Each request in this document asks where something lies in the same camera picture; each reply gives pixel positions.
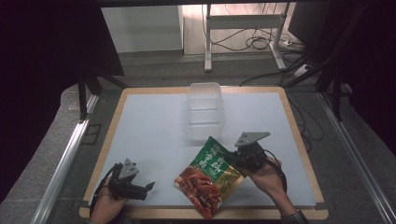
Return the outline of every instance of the plastic container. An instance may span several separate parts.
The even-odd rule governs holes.
[[[216,82],[193,83],[187,95],[189,136],[191,139],[219,138],[224,127],[224,109],[220,85]]]

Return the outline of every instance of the wall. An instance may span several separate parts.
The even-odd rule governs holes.
[[[181,6],[102,8],[118,53],[183,49]]]

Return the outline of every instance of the table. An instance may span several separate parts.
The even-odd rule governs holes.
[[[298,154],[301,157],[302,165],[306,172],[307,178],[309,180],[310,188],[313,192],[313,197],[315,199],[315,206],[301,206],[300,209],[303,210],[304,214],[308,219],[325,219],[329,213],[325,208],[321,208],[324,204],[324,200],[320,189],[318,187],[318,182],[316,180],[314,171],[312,169],[310,160],[307,157],[307,153],[304,147],[303,140],[299,134],[294,116],[292,115],[290,105],[286,94],[283,89],[279,87],[222,87],[222,93],[277,93],[280,97],[281,104],[285,109],[285,114],[287,116],[287,123],[291,128],[292,138],[295,141],[295,145],[298,150]],[[105,161],[109,155],[109,151],[113,140],[115,138],[116,130],[119,125],[119,121],[124,108],[124,103],[127,100],[128,95],[131,94],[175,94],[175,93],[187,93],[189,91],[188,87],[178,87],[178,88],[136,88],[136,89],[126,89],[123,91],[119,104],[117,106],[113,120],[111,121],[109,130],[106,135],[105,142],[103,144],[101,153],[95,165],[95,169],[92,174],[90,184],[86,190],[84,201],[88,202],[92,196],[95,189],[95,185],[100,179],[101,172],[105,167]],[[279,219],[279,213],[274,206],[255,206],[255,207],[232,207],[232,208],[220,208],[221,211],[215,215],[215,219]],[[80,207],[79,213],[82,217],[89,216],[89,207]],[[179,206],[179,207],[167,207],[167,206],[134,206],[133,209],[129,207],[127,211],[127,217],[133,219],[145,219],[145,218],[202,218],[196,209],[192,206]]]

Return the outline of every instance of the green food packet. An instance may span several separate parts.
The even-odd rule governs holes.
[[[190,165],[175,179],[176,186],[200,211],[211,218],[244,177],[224,159],[230,153],[209,137]]]

